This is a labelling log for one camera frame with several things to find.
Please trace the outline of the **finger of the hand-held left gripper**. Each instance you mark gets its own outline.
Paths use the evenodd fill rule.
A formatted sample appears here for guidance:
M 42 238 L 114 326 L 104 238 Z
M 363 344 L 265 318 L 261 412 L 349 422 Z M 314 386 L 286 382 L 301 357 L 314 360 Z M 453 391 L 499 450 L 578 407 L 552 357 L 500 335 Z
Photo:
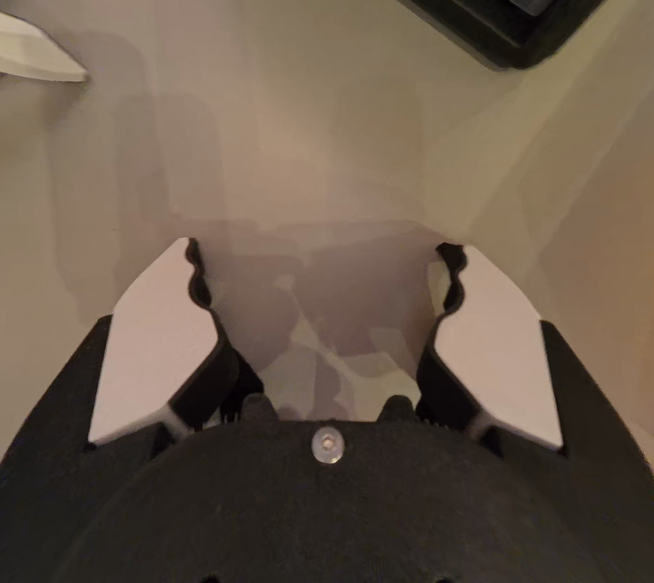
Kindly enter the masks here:
M 84 82 L 88 72 L 39 27 L 1 13 L 1 74 L 54 82 Z

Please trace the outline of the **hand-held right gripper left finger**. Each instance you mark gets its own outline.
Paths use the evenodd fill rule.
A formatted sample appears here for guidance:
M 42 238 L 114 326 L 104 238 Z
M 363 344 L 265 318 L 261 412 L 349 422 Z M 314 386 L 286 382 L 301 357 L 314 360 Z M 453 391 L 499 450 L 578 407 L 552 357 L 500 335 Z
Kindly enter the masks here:
M 230 422 L 264 385 L 212 307 L 198 241 L 177 239 L 112 312 L 89 443 L 161 424 L 174 441 Z

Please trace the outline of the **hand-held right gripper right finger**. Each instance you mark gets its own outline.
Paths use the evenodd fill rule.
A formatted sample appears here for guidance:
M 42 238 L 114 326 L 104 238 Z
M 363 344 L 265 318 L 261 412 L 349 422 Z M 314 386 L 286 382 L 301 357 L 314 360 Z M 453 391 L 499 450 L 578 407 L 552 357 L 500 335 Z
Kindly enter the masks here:
M 559 451 L 541 315 L 475 247 L 442 243 L 436 252 L 449 287 L 417 368 L 417 417 L 477 441 L 503 429 Z

